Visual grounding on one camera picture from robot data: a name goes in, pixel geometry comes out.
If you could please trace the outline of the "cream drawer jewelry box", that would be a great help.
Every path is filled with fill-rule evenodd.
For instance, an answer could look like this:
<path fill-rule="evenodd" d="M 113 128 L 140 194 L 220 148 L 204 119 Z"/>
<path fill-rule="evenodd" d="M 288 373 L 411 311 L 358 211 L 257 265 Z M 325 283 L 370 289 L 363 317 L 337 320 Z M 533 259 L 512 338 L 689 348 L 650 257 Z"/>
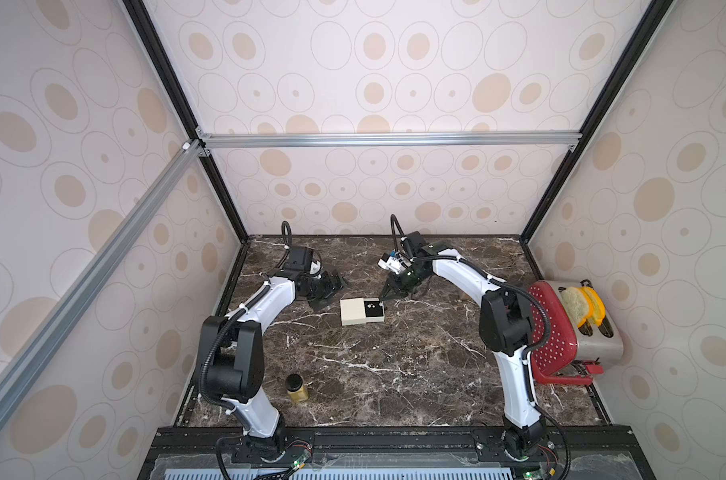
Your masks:
<path fill-rule="evenodd" d="M 349 298 L 340 301 L 342 326 L 381 323 L 385 320 L 384 304 L 377 298 Z"/>

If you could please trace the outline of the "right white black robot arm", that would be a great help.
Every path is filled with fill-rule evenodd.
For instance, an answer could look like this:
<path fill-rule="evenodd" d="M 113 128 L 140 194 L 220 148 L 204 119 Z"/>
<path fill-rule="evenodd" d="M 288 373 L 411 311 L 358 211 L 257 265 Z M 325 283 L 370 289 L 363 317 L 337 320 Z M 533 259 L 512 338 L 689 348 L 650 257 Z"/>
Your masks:
<path fill-rule="evenodd" d="M 570 468 L 571 449 L 565 432 L 539 406 L 535 395 L 533 353 L 552 333 L 551 320 L 540 301 L 527 290 L 486 272 L 447 245 L 429 242 L 420 232 L 405 233 L 396 215 L 389 219 L 394 249 L 379 260 L 388 272 L 379 299 L 382 303 L 411 296 L 434 276 L 450 282 L 480 308 L 479 337 L 493 353 L 504 395 L 506 455 L 522 462 L 535 451 L 548 451 L 548 425 L 561 436 L 564 470 Z"/>

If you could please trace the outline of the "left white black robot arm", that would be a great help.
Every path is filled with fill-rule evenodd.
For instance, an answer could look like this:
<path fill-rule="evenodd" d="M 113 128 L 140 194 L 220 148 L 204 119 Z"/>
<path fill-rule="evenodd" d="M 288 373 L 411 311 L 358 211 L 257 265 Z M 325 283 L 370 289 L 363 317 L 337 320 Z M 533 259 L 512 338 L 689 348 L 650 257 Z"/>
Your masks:
<path fill-rule="evenodd" d="M 203 400 L 234 414 L 247 444 L 274 461 L 286 450 L 285 421 L 262 388 L 263 334 L 295 300 L 315 312 L 327 307 L 345 286 L 315 251 L 295 245 L 290 224 L 281 224 L 283 256 L 245 302 L 223 316 L 208 317 L 201 328 L 194 381 Z"/>

